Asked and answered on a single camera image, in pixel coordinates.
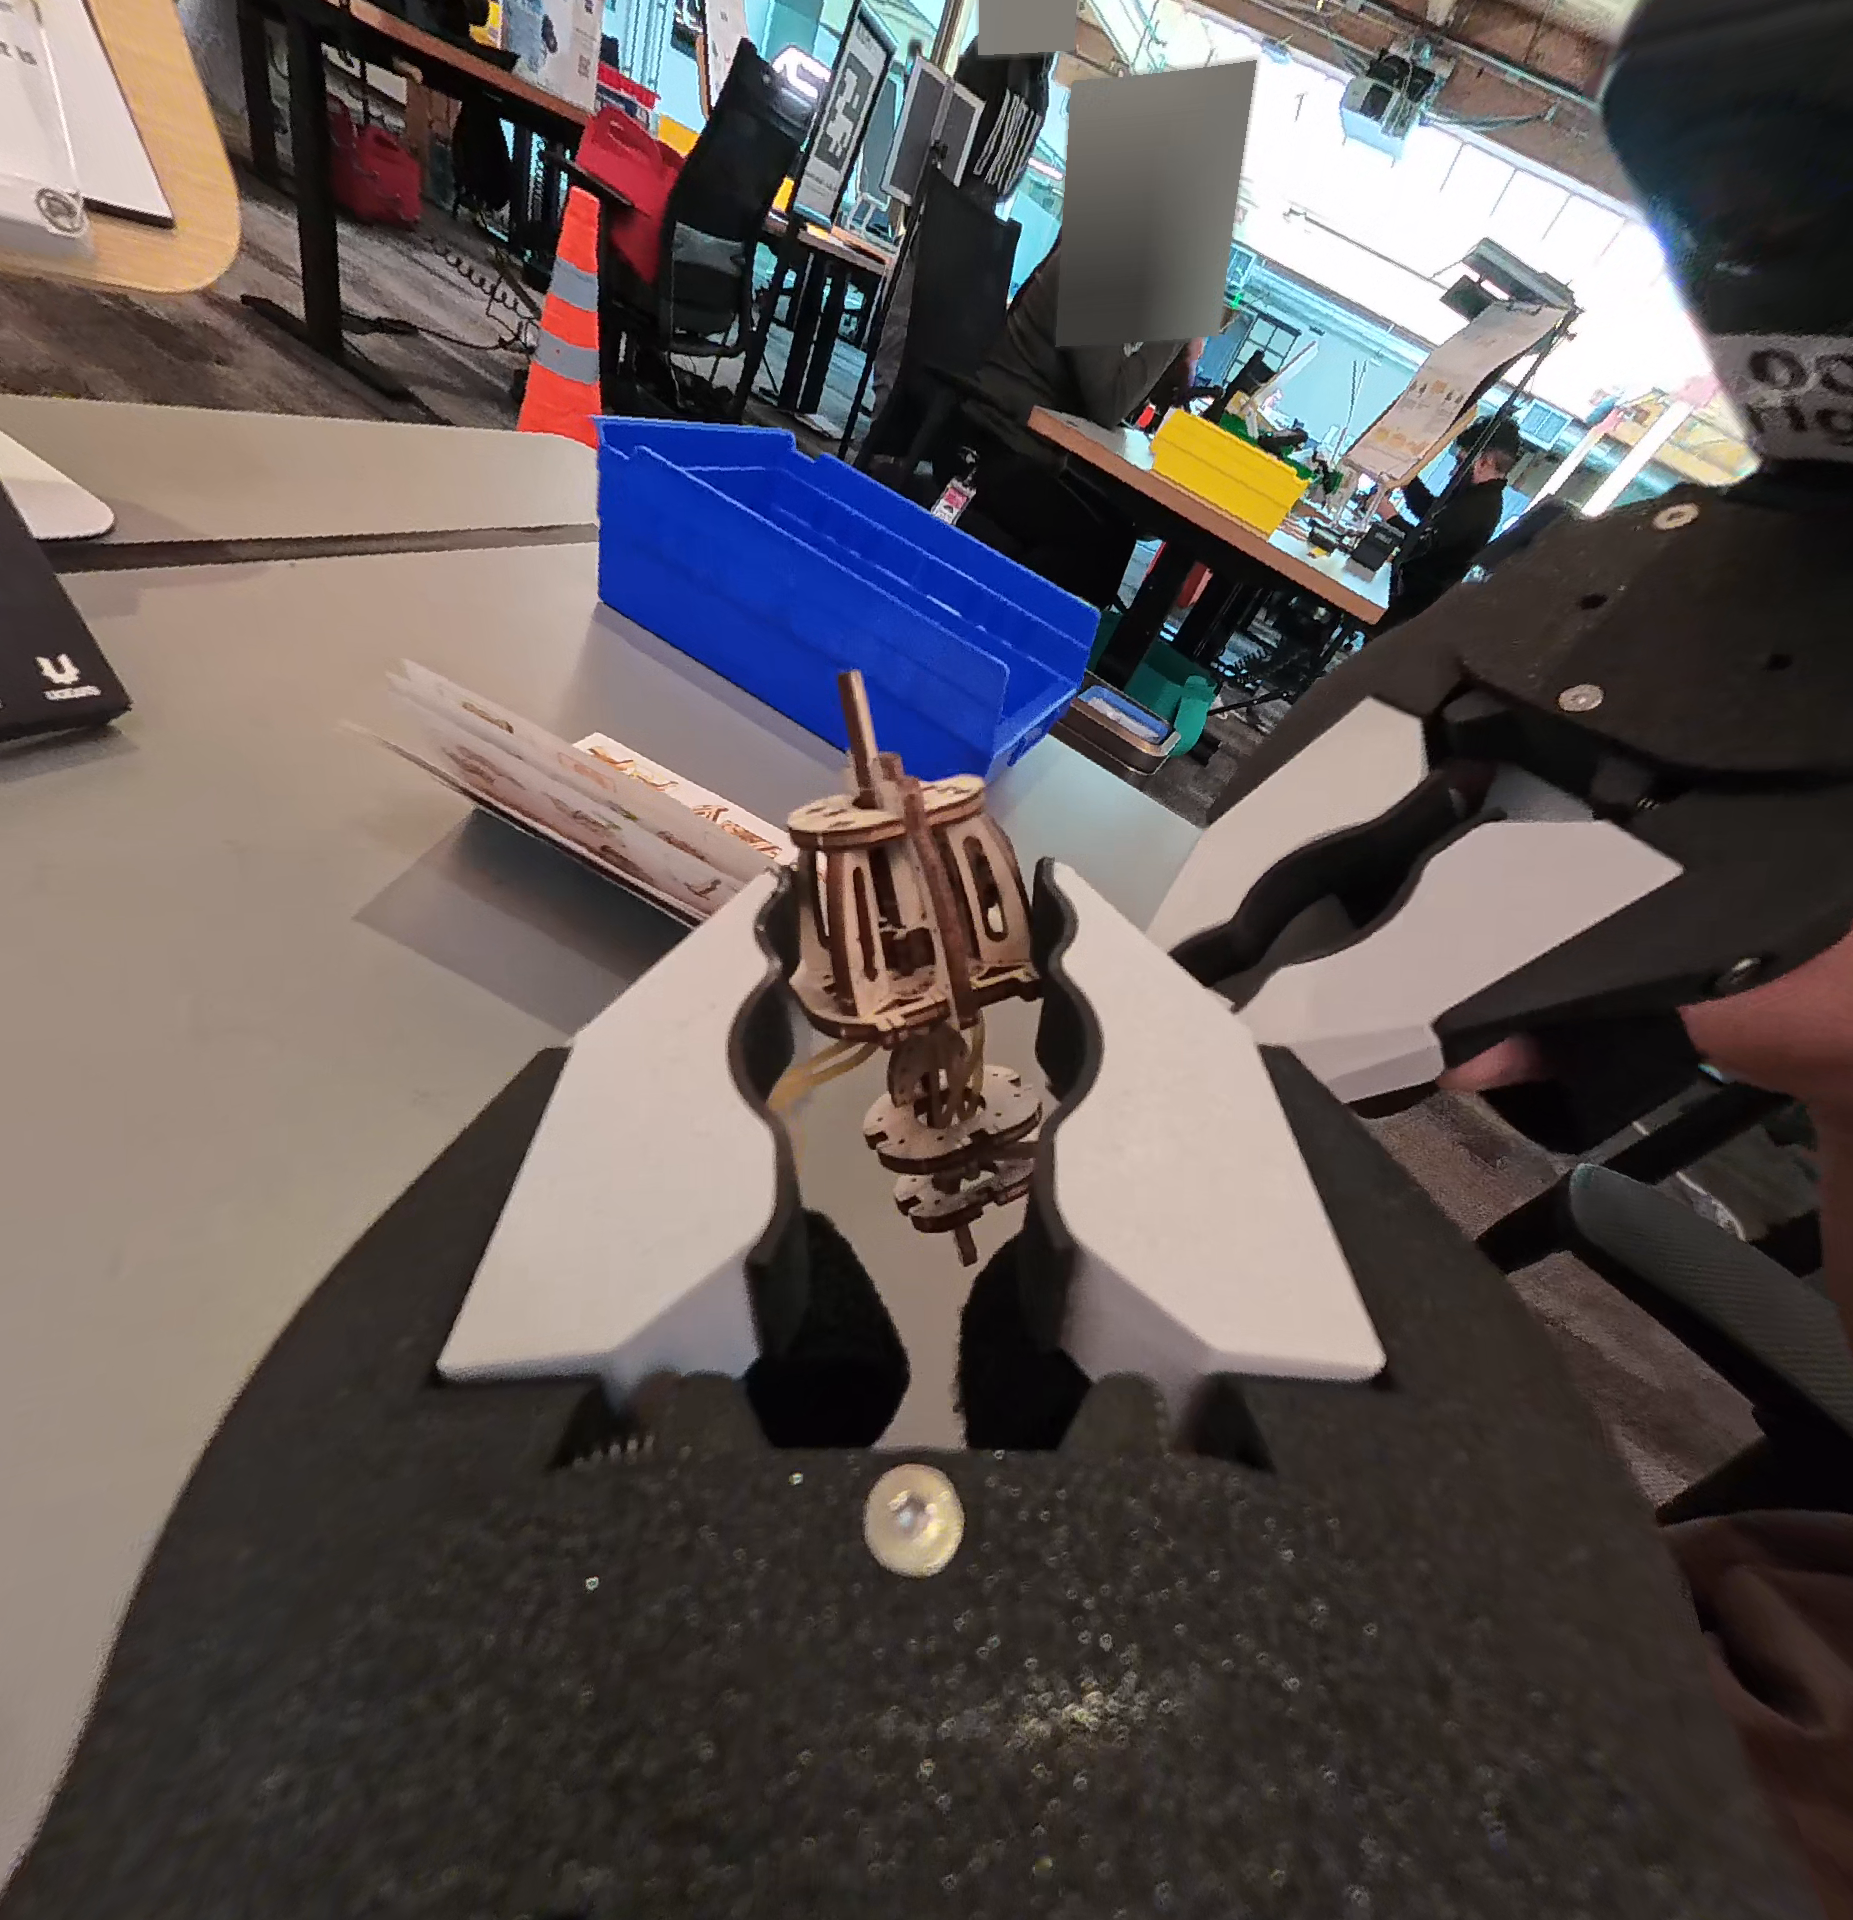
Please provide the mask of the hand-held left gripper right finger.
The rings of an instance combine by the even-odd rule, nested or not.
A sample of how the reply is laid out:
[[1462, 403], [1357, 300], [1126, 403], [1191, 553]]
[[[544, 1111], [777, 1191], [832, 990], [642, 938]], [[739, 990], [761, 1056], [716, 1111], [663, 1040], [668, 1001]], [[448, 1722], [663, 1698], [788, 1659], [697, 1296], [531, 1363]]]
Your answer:
[[1249, 1025], [1073, 864], [1035, 859], [1032, 1341], [1140, 1380], [1378, 1386], [1388, 1349]]

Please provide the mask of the wooden model assembly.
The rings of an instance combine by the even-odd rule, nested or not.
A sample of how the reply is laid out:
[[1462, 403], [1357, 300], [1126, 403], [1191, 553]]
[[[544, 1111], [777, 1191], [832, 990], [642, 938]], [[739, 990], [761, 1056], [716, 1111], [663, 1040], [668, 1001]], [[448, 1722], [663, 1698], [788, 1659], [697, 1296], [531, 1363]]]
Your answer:
[[878, 745], [855, 669], [840, 710], [848, 783], [788, 818], [788, 986], [828, 1040], [777, 1082], [770, 1116], [878, 1060], [864, 1150], [894, 1174], [894, 1211], [976, 1267], [976, 1222], [1029, 1199], [1044, 1128], [1044, 1093], [986, 1056], [986, 1013], [1044, 994], [1032, 899], [986, 780], [917, 780]]

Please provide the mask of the black model kit box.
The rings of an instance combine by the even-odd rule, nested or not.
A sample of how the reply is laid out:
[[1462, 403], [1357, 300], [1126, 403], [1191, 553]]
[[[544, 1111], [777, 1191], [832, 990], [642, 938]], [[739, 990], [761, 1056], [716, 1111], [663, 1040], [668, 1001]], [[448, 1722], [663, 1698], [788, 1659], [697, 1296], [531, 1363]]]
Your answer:
[[0, 745], [103, 733], [131, 695], [0, 479]]

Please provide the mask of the person's right hand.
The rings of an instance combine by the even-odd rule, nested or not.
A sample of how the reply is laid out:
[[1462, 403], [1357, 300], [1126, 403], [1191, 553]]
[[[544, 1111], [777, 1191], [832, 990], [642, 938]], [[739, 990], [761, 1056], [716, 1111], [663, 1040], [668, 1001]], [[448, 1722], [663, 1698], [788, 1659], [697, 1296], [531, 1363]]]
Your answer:
[[1853, 1137], [1853, 929], [1764, 986], [1680, 1004], [1680, 1025], [1705, 1067], [1795, 1093]]

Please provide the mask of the wooden work table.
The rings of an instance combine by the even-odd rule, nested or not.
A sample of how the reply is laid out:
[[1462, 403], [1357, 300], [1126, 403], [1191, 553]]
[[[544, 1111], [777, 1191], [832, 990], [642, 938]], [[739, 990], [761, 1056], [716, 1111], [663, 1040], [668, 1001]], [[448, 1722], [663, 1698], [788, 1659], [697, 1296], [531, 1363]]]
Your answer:
[[1379, 572], [1367, 580], [1345, 565], [1345, 553], [1308, 549], [1304, 527], [1293, 522], [1260, 532], [1199, 492], [1157, 475], [1148, 441], [1137, 429], [1111, 432], [1087, 419], [1032, 408], [1029, 432], [1057, 449], [1067, 475], [1087, 475], [1111, 492], [1137, 535], [1162, 544], [1131, 609], [1104, 638], [1098, 661], [1100, 681], [1131, 685], [1131, 672], [1146, 661], [1148, 643], [1163, 638], [1181, 591], [1199, 565], [1210, 570], [1210, 582], [1191, 605], [1192, 659], [1216, 659], [1228, 638], [1228, 618], [1271, 591], [1293, 591], [1304, 605], [1334, 609], [1350, 634], [1373, 634], [1379, 625]]

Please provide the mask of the yellow plastic bin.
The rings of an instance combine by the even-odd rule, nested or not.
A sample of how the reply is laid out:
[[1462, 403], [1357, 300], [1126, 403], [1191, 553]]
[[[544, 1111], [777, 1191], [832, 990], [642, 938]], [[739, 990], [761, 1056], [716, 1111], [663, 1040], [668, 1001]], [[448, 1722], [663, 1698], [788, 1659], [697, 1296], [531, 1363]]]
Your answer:
[[1293, 463], [1185, 408], [1157, 420], [1148, 463], [1162, 479], [1199, 494], [1260, 535], [1280, 532], [1314, 486], [1314, 475]]

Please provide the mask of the stack of wooden puzzle sheets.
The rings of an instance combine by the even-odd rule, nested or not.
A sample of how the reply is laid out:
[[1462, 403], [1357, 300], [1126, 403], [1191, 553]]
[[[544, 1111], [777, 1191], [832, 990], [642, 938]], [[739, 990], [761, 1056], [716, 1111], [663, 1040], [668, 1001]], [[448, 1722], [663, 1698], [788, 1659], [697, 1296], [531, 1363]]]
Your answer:
[[386, 702], [405, 718], [405, 735], [384, 735], [394, 755], [680, 924], [703, 924], [753, 879], [796, 870], [780, 826], [619, 735], [567, 742], [420, 661], [386, 672]]

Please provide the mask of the blue plastic bin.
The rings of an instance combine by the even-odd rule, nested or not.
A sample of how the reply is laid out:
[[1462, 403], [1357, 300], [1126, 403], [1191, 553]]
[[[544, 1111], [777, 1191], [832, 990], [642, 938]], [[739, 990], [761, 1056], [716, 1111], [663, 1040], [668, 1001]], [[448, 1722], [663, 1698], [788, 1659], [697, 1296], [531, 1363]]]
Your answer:
[[1002, 777], [1087, 681], [1098, 609], [791, 432], [595, 419], [600, 598], [847, 745], [859, 672], [909, 777]]

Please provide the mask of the printed tag board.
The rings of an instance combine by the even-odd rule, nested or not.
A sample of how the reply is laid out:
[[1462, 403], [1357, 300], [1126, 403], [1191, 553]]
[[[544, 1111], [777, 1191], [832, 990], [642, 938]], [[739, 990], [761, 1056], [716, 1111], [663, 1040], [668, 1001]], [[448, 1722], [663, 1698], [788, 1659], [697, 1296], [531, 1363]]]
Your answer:
[[855, 0], [810, 119], [810, 138], [791, 179], [791, 224], [832, 224], [855, 179], [864, 133], [894, 69], [894, 33]]

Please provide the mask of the black office chair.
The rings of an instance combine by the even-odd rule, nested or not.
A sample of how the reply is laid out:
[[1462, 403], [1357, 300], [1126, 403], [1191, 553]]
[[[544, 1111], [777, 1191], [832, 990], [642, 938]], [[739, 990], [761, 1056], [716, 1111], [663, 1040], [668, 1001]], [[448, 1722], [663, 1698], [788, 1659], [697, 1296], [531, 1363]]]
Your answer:
[[632, 241], [600, 241], [600, 367], [613, 403], [647, 419], [722, 419], [722, 389], [689, 361], [722, 361], [753, 346], [755, 247], [767, 211], [801, 155], [810, 109], [755, 52], [739, 43], [722, 95], [680, 162], [642, 262]]

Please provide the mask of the white stand base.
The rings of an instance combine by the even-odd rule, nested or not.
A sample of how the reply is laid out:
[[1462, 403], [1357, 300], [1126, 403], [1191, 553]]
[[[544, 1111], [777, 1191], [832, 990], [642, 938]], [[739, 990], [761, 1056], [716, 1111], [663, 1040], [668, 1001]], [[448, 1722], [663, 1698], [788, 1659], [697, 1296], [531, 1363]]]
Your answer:
[[0, 429], [0, 486], [42, 544], [106, 540], [119, 513]]

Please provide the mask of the red bag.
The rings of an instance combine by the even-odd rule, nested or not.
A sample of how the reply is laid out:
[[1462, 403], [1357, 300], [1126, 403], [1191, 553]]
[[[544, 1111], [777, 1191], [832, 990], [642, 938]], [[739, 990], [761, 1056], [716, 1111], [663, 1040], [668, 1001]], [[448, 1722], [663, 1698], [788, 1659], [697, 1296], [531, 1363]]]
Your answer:
[[425, 215], [420, 155], [378, 120], [359, 120], [346, 102], [331, 102], [331, 179], [338, 211], [359, 224], [412, 230]]
[[600, 109], [578, 138], [577, 167], [603, 187], [603, 203], [578, 190], [578, 203], [595, 204], [603, 254], [625, 276], [660, 282], [668, 194], [681, 155], [625, 109]]

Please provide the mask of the light wooden desk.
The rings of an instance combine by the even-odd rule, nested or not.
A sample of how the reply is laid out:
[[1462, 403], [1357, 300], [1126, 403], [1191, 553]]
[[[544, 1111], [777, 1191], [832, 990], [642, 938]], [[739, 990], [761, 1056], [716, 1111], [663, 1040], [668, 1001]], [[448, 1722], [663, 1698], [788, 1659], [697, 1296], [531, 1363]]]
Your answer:
[[121, 102], [148, 138], [148, 162], [165, 190], [170, 224], [98, 211], [89, 254], [47, 262], [33, 252], [0, 252], [0, 276], [152, 300], [195, 293], [223, 281], [240, 252], [240, 190], [213, 95], [191, 63], [189, 26], [165, 0], [98, 0], [89, 12], [121, 85]]

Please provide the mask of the white paper stack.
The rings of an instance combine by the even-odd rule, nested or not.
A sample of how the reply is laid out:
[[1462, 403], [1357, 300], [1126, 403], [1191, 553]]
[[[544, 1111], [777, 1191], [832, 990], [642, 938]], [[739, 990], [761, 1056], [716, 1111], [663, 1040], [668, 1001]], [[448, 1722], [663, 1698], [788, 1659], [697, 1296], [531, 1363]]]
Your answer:
[[170, 224], [84, 0], [0, 0], [0, 252], [89, 262], [92, 215]]

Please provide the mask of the black frame desk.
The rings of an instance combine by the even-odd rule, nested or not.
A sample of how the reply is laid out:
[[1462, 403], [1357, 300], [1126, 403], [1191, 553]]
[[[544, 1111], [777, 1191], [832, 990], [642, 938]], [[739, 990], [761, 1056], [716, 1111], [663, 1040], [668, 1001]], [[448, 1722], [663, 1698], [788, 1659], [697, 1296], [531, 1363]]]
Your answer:
[[472, 38], [448, 38], [386, 6], [363, 0], [234, 0], [240, 95], [252, 171], [266, 187], [289, 187], [300, 235], [300, 305], [246, 293], [246, 314], [266, 317], [300, 346], [347, 375], [399, 419], [442, 420], [412, 389], [384, 375], [347, 341], [338, 281], [338, 203], [331, 167], [331, 52], [363, 69], [405, 69], [428, 95], [480, 102], [509, 128], [509, 241], [551, 262], [567, 176], [584, 133], [584, 114], [495, 63]]

